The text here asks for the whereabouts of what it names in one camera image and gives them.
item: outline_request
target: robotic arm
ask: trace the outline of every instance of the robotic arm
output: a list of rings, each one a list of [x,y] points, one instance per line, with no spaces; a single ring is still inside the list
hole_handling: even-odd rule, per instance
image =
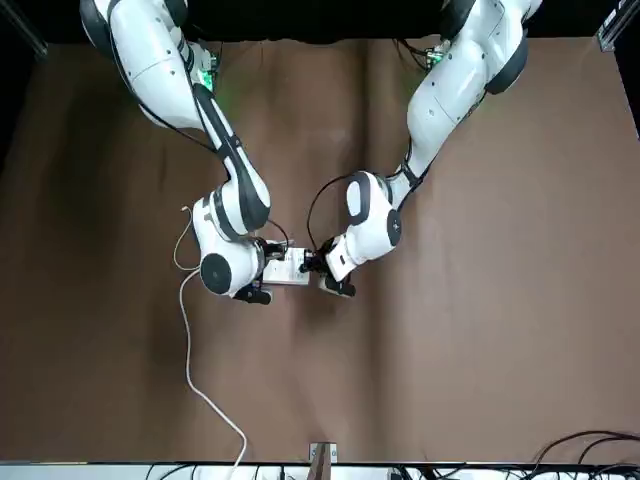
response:
[[[219,295],[269,303],[270,294],[252,282],[284,248],[249,236],[269,218],[269,192],[211,92],[215,57],[180,30],[186,0],[81,0],[80,13],[87,36],[115,61],[143,113],[177,131],[205,131],[222,160],[228,181],[193,207],[203,283]]]
[[[310,252],[303,271],[322,275],[321,287],[355,295],[350,273],[392,251],[400,240],[400,211],[424,180],[447,137],[482,100],[485,92],[509,88],[527,60],[523,22],[542,0],[451,0],[443,10],[437,62],[411,102],[407,124],[411,141],[395,173],[381,177],[357,172],[347,188],[349,227]]]

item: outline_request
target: power cord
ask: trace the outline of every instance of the power cord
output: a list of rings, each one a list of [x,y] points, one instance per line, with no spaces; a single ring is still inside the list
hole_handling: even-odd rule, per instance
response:
[[[289,235],[287,235],[287,232],[284,231],[284,228],[282,228],[280,225],[278,225],[273,220],[267,220],[267,222],[269,222],[271,225],[273,225],[278,230],[280,230],[280,233],[282,233],[282,235],[284,236],[284,241],[285,241],[284,253],[286,255],[287,252],[289,251]]]
[[[180,300],[180,311],[182,312],[182,319],[184,320],[184,329],[187,334],[187,360],[185,363],[185,377],[187,379],[187,384],[189,385],[189,388],[196,395],[202,398],[207,403],[207,405],[209,405],[209,407],[211,407],[211,409],[215,411],[220,416],[220,418],[222,418],[222,420],[224,420],[227,423],[227,425],[229,425],[242,439],[242,449],[240,450],[240,453],[238,454],[238,457],[236,458],[236,461],[234,462],[233,467],[231,468],[231,471],[227,475],[227,480],[229,480],[233,476],[233,473],[236,471],[238,464],[242,460],[242,457],[244,456],[244,453],[247,450],[247,436],[240,429],[240,427],[238,427],[235,423],[233,423],[233,421],[215,403],[213,403],[213,401],[211,401],[209,397],[207,397],[207,395],[205,395],[201,390],[196,388],[196,386],[193,384],[193,381],[191,380],[191,329],[189,328],[189,320],[187,319],[187,312],[184,308],[183,291],[184,291],[185,285],[189,282],[189,280],[191,280],[194,276],[196,276],[199,273],[200,273],[199,268],[189,273],[189,275],[187,275],[187,277],[180,284],[180,292],[178,294],[178,299]]]
[[[613,465],[604,467],[601,470],[598,470],[597,472],[590,473],[589,480],[594,480],[596,477],[601,476],[603,473],[606,473],[611,470],[615,470],[616,468],[620,468],[620,467],[630,467],[635,470],[640,470],[640,465],[637,465],[635,463],[614,463]]]
[[[189,223],[187,223],[187,226],[184,228],[184,231],[182,232],[182,235],[180,235],[180,237],[178,237],[178,241],[176,242],[176,246],[173,248],[173,263],[176,265],[176,267],[178,267],[183,272],[191,272],[193,270],[197,270],[198,268],[200,268],[200,265],[197,265],[195,267],[184,267],[184,266],[180,265],[180,262],[178,262],[178,247],[180,246],[180,242],[182,241],[184,236],[189,231],[189,227],[191,226],[191,223],[193,222],[193,213],[191,212],[191,209],[189,207],[187,207],[187,206],[182,207],[180,209],[180,211],[189,212]]]
[[[393,44],[396,47],[396,51],[398,52],[398,57],[400,57],[400,59],[403,62],[405,62],[406,60],[402,56],[402,52],[400,52],[399,43],[402,43],[402,46],[404,46],[407,50],[409,50],[409,55],[411,55],[411,58],[413,59],[413,61],[415,62],[415,64],[418,66],[420,70],[422,70],[423,72],[429,71],[427,65],[422,63],[418,58],[418,57],[426,57],[427,55],[425,52],[410,46],[406,40],[393,39]]]
[[[318,246],[316,245],[316,241],[314,240],[313,234],[311,233],[311,214],[313,213],[313,207],[315,207],[316,202],[318,201],[318,198],[320,198],[320,195],[322,195],[322,192],[324,192],[327,188],[329,188],[334,183],[339,182],[340,180],[345,180],[345,179],[349,178],[350,176],[351,176],[350,174],[349,175],[340,175],[339,177],[335,177],[335,178],[329,180],[318,191],[318,193],[316,193],[316,196],[314,197],[313,201],[311,202],[311,206],[309,207],[309,212],[307,213],[307,233],[309,234],[309,240],[311,240],[311,244],[313,245],[313,250],[316,253],[318,252]]]
[[[149,480],[149,475],[151,475],[151,470],[153,470],[153,467],[155,467],[156,464],[152,463],[151,466],[149,467],[149,470],[147,470],[147,474],[144,477],[144,480]]]
[[[184,470],[185,468],[191,468],[193,467],[193,465],[187,464],[187,465],[179,465],[176,468],[169,470],[168,472],[164,473],[160,478],[158,478],[158,480],[166,480],[168,477],[170,477],[171,475],[173,475],[174,473],[180,471],[180,470]]]
[[[631,439],[631,438],[606,437],[606,438],[601,438],[600,440],[596,440],[595,442],[590,443],[582,451],[582,454],[580,455],[580,458],[578,459],[578,465],[580,465],[583,462],[583,460],[587,456],[587,453],[589,453],[594,447],[597,447],[598,445],[600,445],[602,443],[622,442],[622,441],[636,441],[636,442],[638,442],[638,441],[640,441],[640,439],[635,440],[635,439]]]
[[[456,467],[455,469],[451,470],[449,473],[446,473],[444,475],[440,475],[440,472],[438,471],[438,469],[429,469],[429,470],[432,472],[431,477],[435,478],[436,480],[444,480],[444,479],[455,480],[452,478],[452,475],[455,475],[461,470],[464,470],[465,468],[467,468],[467,466],[468,464],[465,462],[461,464],[459,467]],[[402,480],[411,480],[412,477],[407,471],[407,468],[405,466],[401,465],[399,467],[396,467],[396,469],[400,472],[400,476],[402,477]],[[424,472],[422,472],[420,469],[418,469],[418,471],[420,472],[420,479],[427,478]]]

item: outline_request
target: brown tabletop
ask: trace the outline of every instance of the brown tabletop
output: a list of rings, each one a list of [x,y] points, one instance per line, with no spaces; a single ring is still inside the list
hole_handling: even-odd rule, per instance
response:
[[[327,180],[395,169],[419,81],[390,41],[225,45],[220,105],[299,245]],[[185,384],[171,262],[180,207],[223,180],[97,52],[50,49],[1,184],[3,460],[234,458],[238,438]],[[614,57],[531,41],[516,86],[445,144],[398,249],[354,275],[355,299],[277,289],[250,306],[190,284],[194,380],[249,460],[328,440],[341,461],[516,462],[576,430],[640,430],[639,206]],[[344,186],[323,196],[319,241],[345,210]],[[192,239],[180,255],[197,261]]]

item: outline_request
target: green light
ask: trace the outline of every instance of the green light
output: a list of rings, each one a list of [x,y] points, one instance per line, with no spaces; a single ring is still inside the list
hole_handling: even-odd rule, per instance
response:
[[[200,83],[207,87],[207,90],[213,93],[213,75],[211,72],[198,70],[198,78],[200,79]]]

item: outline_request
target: black cable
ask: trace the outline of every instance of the black cable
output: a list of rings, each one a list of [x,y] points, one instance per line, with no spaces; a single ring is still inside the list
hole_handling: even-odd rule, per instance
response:
[[[558,439],[558,440],[556,440],[554,442],[551,442],[549,445],[547,445],[545,448],[543,448],[542,451],[537,456],[536,464],[535,464],[533,470],[531,471],[531,473],[528,473],[527,475],[525,475],[523,477],[523,480],[532,480],[537,475],[542,473],[542,472],[538,472],[538,470],[540,468],[540,464],[542,463],[542,460],[544,459],[544,457],[547,455],[547,453],[549,453],[549,451],[552,448],[556,447],[557,445],[560,445],[561,443],[568,442],[569,440],[573,440],[573,439],[580,438],[580,437],[586,437],[586,436],[590,436],[590,435],[607,435],[609,437],[617,437],[617,438],[625,438],[625,439],[636,439],[636,440],[640,441],[640,436],[638,436],[638,435],[634,435],[634,434],[630,434],[630,433],[623,433],[623,432],[614,432],[614,431],[611,431],[611,430],[584,430],[584,431],[581,431],[581,432],[573,433],[571,435],[567,435],[565,437],[562,437],[562,438],[560,438],[560,439]]]
[[[309,234],[309,240],[311,240],[311,244],[313,245],[314,252],[318,251],[318,246],[316,245],[316,241],[313,239],[313,234],[311,233],[311,213],[313,212],[313,207],[316,205],[316,202],[318,201],[318,198],[320,198],[320,195],[322,195],[322,192],[324,192],[327,188],[329,188],[334,183],[339,182],[340,180],[345,180],[345,179],[349,178],[350,176],[351,176],[351,174],[349,174],[349,175],[340,175],[339,177],[336,177],[336,178],[334,178],[332,180],[329,180],[318,191],[318,193],[316,193],[315,198],[311,202],[311,206],[309,207],[309,213],[307,214],[307,233]]]
[[[524,475],[518,475],[516,472],[514,472],[513,470],[500,470],[501,472],[506,473],[507,475],[504,477],[504,480],[509,480],[509,477],[511,475],[513,475],[514,477],[516,477],[518,480],[522,480],[524,478]]]
[[[269,222],[271,225],[273,225],[274,227],[276,227],[278,230],[280,230],[280,232],[282,233],[282,235],[284,236],[284,241],[286,242],[285,245],[285,249],[284,249],[284,253],[286,254],[289,251],[289,235],[287,235],[287,232],[284,231],[284,228],[282,228],[280,225],[278,225],[276,222],[274,222],[273,220],[267,220],[267,222]]]
[[[394,45],[396,47],[396,51],[398,52],[398,56],[400,57],[400,59],[402,61],[405,61],[404,57],[402,56],[402,53],[400,52],[400,47],[399,47],[399,44],[398,44],[398,40],[394,39],[393,43],[394,43]],[[416,63],[416,65],[418,65],[418,68],[420,68],[421,71],[423,71],[423,72],[427,72],[428,71],[427,66],[424,63],[422,63],[420,60],[418,60],[418,57],[416,57],[415,53],[413,53],[411,50],[409,50],[409,55],[411,56],[413,61]]]
[[[608,472],[610,470],[615,470],[616,468],[621,468],[621,467],[630,467],[630,468],[634,468],[635,470],[640,470],[640,465],[637,465],[635,463],[614,463],[613,465],[608,465],[598,470],[597,472],[590,473],[589,480],[594,480],[597,476],[602,475],[605,472]]]
[[[180,465],[176,468],[174,468],[173,470],[169,470],[168,472],[166,472],[165,474],[163,474],[160,478],[158,478],[158,480],[165,480],[167,477],[173,475],[174,473],[176,473],[179,470],[184,470],[185,468],[190,468],[193,467],[193,465],[191,464],[187,464],[187,465]]]
[[[427,54],[427,52],[425,52],[424,50],[420,50],[419,48],[416,48],[416,47],[410,45],[409,42],[407,42],[404,38],[398,38],[397,41],[400,42],[402,44],[402,46],[405,47],[407,50],[409,50],[411,53],[414,53],[416,55],[420,55],[421,57],[428,57],[429,56]]]
[[[589,451],[600,445],[601,443],[609,443],[609,442],[630,442],[630,441],[635,441],[635,442],[640,442],[640,439],[632,439],[632,438],[620,438],[620,437],[606,437],[606,438],[601,438],[600,440],[596,440],[595,442],[590,443],[583,451],[582,454],[580,455],[580,458],[578,459],[578,465],[580,465],[582,463],[582,461],[585,459],[585,457],[587,456],[587,453],[589,453]]]
[[[222,47],[224,47],[224,42],[220,42],[220,48],[218,49],[218,70],[220,71],[220,65],[222,64]]]
[[[192,142],[197,143],[198,145],[200,145],[203,148],[206,148],[207,150],[209,150],[212,153],[216,153],[215,149],[211,146],[211,145],[207,145],[203,142],[201,142],[200,140],[198,140],[197,138],[189,135],[186,132],[183,132],[182,130],[179,130],[178,128],[174,127],[173,125],[171,125],[169,122],[167,122],[165,119],[160,118],[158,115],[156,115],[156,113],[151,110],[147,104],[138,96],[138,94],[133,90],[133,87],[131,86],[131,83],[129,82],[129,79],[127,78],[127,75],[125,75],[124,72],[124,68],[122,66],[122,60],[120,59],[120,54],[118,53],[118,49],[115,46],[115,39],[113,38],[113,30],[111,29],[111,15],[113,15],[115,9],[112,9],[109,12],[109,17],[107,19],[107,28],[109,29],[109,41],[111,43],[111,52],[113,54],[113,58],[114,61],[116,63],[116,67],[118,68],[118,73],[120,73],[120,77],[122,78],[122,80],[124,81],[125,85],[127,86],[127,89],[129,90],[129,92],[131,92],[131,94],[135,97],[135,99],[137,100],[138,104],[151,116],[153,117],[156,121],[158,121],[159,123],[161,123],[162,125],[164,125],[165,127],[169,128],[170,130],[173,130],[174,132],[182,135],[185,138],[188,138],[189,140],[191,140]],[[191,91],[191,96],[193,97],[193,104],[194,107],[196,109],[196,112],[198,114],[198,117],[200,118],[200,123],[202,124],[202,128],[205,130],[206,132],[206,128],[205,128],[205,123],[204,120],[202,118],[202,113],[200,113],[200,108],[198,107],[198,102],[195,99],[195,96],[193,95],[193,82],[191,81],[191,75],[189,74],[189,72],[187,71],[187,67],[184,64],[184,62],[182,61],[182,57],[180,57],[181,60],[181,64],[182,64],[182,68],[184,69],[185,75],[187,77],[187,81],[189,82],[189,89]]]
[[[468,464],[465,462],[462,465],[460,465],[458,468],[456,468],[455,470],[451,470],[446,475],[438,475],[438,480],[444,480],[445,478],[451,478],[451,475],[455,475],[459,471],[464,470],[467,467],[467,465]]]
[[[402,480],[411,480],[411,475],[409,475],[409,472],[407,471],[407,467],[405,467],[404,465],[398,465],[396,467],[396,470],[400,472],[400,478]]]

